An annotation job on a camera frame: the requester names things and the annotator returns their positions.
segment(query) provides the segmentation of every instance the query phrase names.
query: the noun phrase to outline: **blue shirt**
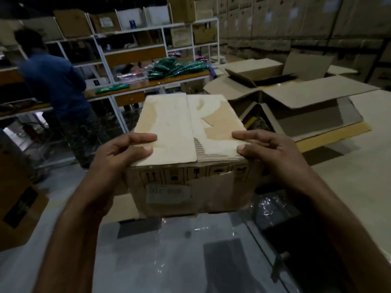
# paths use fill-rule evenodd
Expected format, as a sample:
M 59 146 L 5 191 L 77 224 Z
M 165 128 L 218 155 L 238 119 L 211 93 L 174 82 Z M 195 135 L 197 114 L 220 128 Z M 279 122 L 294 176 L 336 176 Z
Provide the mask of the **blue shirt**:
M 19 69 L 33 96 L 50 102 L 59 119 L 88 116 L 91 107 L 83 94 L 86 82 L 69 60 L 38 50 Z

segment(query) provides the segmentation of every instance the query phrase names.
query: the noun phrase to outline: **person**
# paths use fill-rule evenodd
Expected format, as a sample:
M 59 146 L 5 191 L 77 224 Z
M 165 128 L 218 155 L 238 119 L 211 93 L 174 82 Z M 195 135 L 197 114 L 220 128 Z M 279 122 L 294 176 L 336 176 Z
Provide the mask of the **person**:
M 232 136 L 251 143 L 240 145 L 239 154 L 263 161 L 286 189 L 308 202 L 348 272 L 351 292 L 391 292 L 389 263 L 291 138 L 265 130 L 235 131 Z M 99 224 L 113 203 L 113 187 L 127 166 L 153 151 L 148 144 L 134 145 L 156 139 L 154 134 L 131 132 L 98 149 L 56 222 L 34 293 L 91 292 Z
M 110 140 L 99 118 L 84 97 L 86 82 L 71 62 L 48 54 L 42 36 L 28 28 L 15 31 L 15 40 L 29 59 L 19 63 L 19 70 L 32 95 L 39 101 L 50 102 L 61 128 L 81 167 L 88 169 L 79 132 L 85 126 L 103 144 Z

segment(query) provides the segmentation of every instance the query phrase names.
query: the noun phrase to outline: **pile of green packages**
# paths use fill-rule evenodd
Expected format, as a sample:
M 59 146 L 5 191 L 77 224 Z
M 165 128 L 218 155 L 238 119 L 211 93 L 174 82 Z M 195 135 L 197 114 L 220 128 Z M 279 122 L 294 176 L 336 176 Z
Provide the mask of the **pile of green packages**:
M 179 75 L 198 73 L 208 69 L 204 62 L 178 63 L 176 57 L 163 58 L 148 71 L 150 80 L 170 78 Z

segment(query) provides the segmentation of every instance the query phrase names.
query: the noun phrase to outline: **black label on box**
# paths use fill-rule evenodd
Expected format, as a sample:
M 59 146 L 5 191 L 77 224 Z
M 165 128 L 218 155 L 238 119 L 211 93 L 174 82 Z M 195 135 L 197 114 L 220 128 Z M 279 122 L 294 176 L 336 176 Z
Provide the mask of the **black label on box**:
M 4 216 L 3 221 L 12 228 L 17 228 L 37 197 L 38 193 L 32 187 L 26 188 L 16 204 Z

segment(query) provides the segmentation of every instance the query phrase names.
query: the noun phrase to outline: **man in blue shirt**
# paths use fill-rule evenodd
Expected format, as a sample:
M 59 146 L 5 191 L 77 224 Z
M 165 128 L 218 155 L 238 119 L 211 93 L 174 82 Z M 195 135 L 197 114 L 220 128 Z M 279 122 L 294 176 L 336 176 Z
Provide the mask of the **man in blue shirt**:
M 69 60 L 46 53 L 38 32 L 24 28 L 15 32 L 15 39 L 29 57 L 19 65 L 27 87 L 37 100 L 51 103 L 76 159 L 88 169 L 90 161 L 83 148 L 80 126 L 95 134 L 102 144 L 110 138 L 84 97 L 84 79 Z

